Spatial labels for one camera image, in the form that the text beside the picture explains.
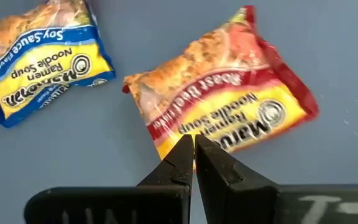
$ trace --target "plastic wrapper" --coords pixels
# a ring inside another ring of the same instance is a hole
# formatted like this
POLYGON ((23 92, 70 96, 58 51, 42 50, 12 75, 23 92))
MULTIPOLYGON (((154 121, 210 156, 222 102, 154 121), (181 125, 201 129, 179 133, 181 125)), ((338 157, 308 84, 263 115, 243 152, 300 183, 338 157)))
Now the plastic wrapper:
POLYGON ((18 124, 73 85, 114 77, 85 1, 47 1, 0 20, 1 125, 18 124))
POLYGON ((161 158, 184 134, 204 134, 227 152, 311 120, 309 89, 258 36, 253 6, 156 69, 128 76, 161 158))

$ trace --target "black tool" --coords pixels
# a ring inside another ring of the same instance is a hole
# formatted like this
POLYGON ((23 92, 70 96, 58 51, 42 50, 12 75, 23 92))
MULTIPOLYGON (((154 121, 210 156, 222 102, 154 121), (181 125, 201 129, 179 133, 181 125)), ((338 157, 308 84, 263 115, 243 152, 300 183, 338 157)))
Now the black tool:
POLYGON ((45 190, 27 203, 25 221, 189 223, 194 158, 209 224, 358 224, 358 185, 278 185, 202 135, 195 144, 184 135, 136 187, 45 190))

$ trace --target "instant noodle package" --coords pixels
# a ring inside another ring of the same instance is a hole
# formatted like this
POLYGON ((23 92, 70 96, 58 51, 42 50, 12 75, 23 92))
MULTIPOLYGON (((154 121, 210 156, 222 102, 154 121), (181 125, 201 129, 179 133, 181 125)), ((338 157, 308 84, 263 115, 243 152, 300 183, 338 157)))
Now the instant noodle package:
POLYGON ((0 124, 9 128, 73 85, 115 77, 84 0, 51 0, 0 20, 0 124))
POLYGON ((203 134, 227 152, 309 121, 318 106, 244 6, 221 27, 152 71, 126 77, 159 156, 184 134, 203 134))

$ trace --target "blue table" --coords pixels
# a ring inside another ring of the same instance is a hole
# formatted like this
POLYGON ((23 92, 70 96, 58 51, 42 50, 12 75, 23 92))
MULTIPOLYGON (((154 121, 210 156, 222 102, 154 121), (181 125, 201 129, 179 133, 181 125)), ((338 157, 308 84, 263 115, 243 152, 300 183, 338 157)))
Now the blue table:
MULTIPOLYGON (((0 17, 37 1, 0 0, 0 17)), ((243 4, 311 88, 316 121, 235 156, 281 184, 358 183, 358 2, 350 0, 95 0, 117 79, 73 88, 20 126, 0 126, 0 223, 23 223, 26 201, 56 186, 135 185, 159 162, 126 75, 179 54, 243 4)), ((205 223, 198 187, 191 222, 205 223)))

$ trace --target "maruchan ramen package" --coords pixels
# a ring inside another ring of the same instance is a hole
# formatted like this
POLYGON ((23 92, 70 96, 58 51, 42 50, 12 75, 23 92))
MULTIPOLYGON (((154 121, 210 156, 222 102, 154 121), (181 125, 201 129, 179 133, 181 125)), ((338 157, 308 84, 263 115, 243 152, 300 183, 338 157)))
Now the maruchan ramen package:
POLYGON ((258 36, 244 6, 183 54, 124 80, 158 153, 183 134, 204 134, 227 152, 280 134, 318 114, 309 89, 258 36))
POLYGON ((9 128, 73 85, 115 77, 84 0, 51 0, 0 20, 0 124, 9 128))

